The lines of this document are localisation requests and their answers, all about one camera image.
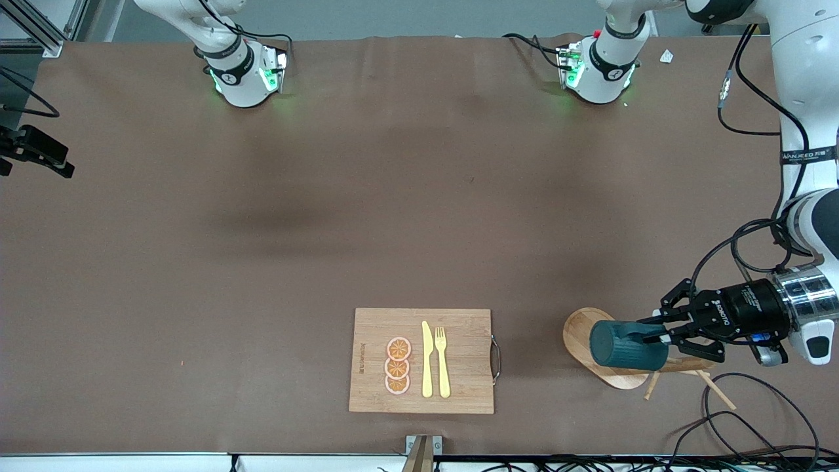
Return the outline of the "metal bracket with post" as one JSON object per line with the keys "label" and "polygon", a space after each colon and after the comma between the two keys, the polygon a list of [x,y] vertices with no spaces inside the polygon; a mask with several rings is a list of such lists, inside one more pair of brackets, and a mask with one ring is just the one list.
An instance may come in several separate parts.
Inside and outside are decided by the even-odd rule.
{"label": "metal bracket with post", "polygon": [[443,454],[443,436],[406,436],[405,454],[401,472],[439,472],[439,463],[435,457]]}

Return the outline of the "teal ribbed mug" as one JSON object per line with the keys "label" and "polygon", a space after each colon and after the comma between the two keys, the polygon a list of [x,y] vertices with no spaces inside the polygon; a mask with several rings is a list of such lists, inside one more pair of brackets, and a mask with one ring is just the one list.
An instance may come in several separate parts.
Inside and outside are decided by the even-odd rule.
{"label": "teal ribbed mug", "polygon": [[668,359],[669,346],[660,340],[666,334],[658,324],[598,321],[589,335],[591,356],[604,367],[656,371]]}

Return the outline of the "aluminium frame profile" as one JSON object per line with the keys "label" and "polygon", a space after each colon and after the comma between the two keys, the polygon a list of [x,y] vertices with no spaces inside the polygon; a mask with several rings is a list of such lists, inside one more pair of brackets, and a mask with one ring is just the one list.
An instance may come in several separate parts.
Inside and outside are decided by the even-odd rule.
{"label": "aluminium frame profile", "polygon": [[60,56],[76,39],[90,0],[0,0],[0,52]]}

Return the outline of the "yellow plastic knife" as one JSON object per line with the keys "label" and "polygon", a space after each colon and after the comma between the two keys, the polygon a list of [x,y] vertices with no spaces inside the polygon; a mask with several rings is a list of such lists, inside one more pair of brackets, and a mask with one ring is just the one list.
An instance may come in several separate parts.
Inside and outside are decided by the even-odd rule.
{"label": "yellow plastic knife", "polygon": [[423,334],[423,373],[422,373],[422,395],[423,398],[431,398],[433,395],[433,379],[431,370],[431,356],[435,349],[434,337],[431,333],[431,326],[426,321],[421,323]]}

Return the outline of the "white table edge rail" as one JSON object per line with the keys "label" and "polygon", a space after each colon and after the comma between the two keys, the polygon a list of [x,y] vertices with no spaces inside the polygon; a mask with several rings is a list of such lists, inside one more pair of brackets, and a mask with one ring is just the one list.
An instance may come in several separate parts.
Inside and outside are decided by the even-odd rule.
{"label": "white table edge rail", "polygon": [[[96,453],[0,454],[0,472],[401,472],[406,454]],[[441,454],[439,472],[839,472],[839,455],[818,462],[729,456]]]}

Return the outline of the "brown table mat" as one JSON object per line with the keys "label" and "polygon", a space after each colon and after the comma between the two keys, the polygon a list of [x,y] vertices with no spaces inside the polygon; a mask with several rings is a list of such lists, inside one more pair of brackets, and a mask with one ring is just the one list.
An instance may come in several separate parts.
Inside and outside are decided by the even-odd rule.
{"label": "brown table mat", "polygon": [[[778,140],[716,119],[734,45],[651,39],[590,106],[508,39],[299,41],[254,109],[187,44],[67,45],[31,122],[74,176],[0,178],[0,454],[669,453],[701,380],[644,401],[561,332],[648,316],[770,215]],[[359,307],[489,309],[494,414],[350,412]]]}

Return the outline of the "bamboo cutting board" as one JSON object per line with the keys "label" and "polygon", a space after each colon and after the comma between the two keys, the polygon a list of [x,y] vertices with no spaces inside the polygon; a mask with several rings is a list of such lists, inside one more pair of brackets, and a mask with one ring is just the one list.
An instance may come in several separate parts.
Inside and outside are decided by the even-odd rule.
{"label": "bamboo cutting board", "polygon": [[[450,397],[439,391],[439,356],[431,356],[433,395],[423,398],[423,334],[421,323],[443,326]],[[386,345],[394,337],[408,338],[412,352],[407,361],[391,361]],[[491,311],[488,309],[358,308],[353,329],[353,364],[349,385],[351,412],[387,414],[492,414],[497,374],[492,370]],[[390,394],[386,374],[410,375],[410,389]]]}

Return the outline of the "yellow plastic fork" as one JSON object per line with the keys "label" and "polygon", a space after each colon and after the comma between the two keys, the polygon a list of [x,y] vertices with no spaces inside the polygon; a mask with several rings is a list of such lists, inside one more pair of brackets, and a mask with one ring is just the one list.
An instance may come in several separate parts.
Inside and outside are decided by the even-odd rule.
{"label": "yellow plastic fork", "polygon": [[446,359],[446,348],[448,347],[446,332],[443,326],[435,328],[435,349],[439,356],[439,391],[440,396],[448,399],[452,395],[452,386],[450,386],[450,379],[448,373],[448,364]]}

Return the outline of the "wooden mug rack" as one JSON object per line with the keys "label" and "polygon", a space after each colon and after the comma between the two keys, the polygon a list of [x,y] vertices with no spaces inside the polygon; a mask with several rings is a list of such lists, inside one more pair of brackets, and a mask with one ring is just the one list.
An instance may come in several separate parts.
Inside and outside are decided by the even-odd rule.
{"label": "wooden mug rack", "polygon": [[591,355],[589,346],[589,338],[591,329],[595,323],[599,321],[611,321],[612,317],[605,313],[605,311],[585,307],[578,309],[570,314],[562,332],[564,347],[568,353],[578,361],[582,366],[587,368],[590,373],[595,374],[597,378],[602,380],[606,385],[616,389],[637,389],[641,386],[646,387],[644,400],[650,400],[659,379],[663,374],[680,373],[689,374],[702,379],[705,385],[714,392],[717,397],[730,409],[736,410],[737,407],[722,391],[721,388],[711,379],[708,373],[710,368],[716,366],[711,361],[705,361],[697,357],[669,357],[662,370],[646,371],[646,370],[631,370],[631,368],[611,368],[600,366],[595,362]]}

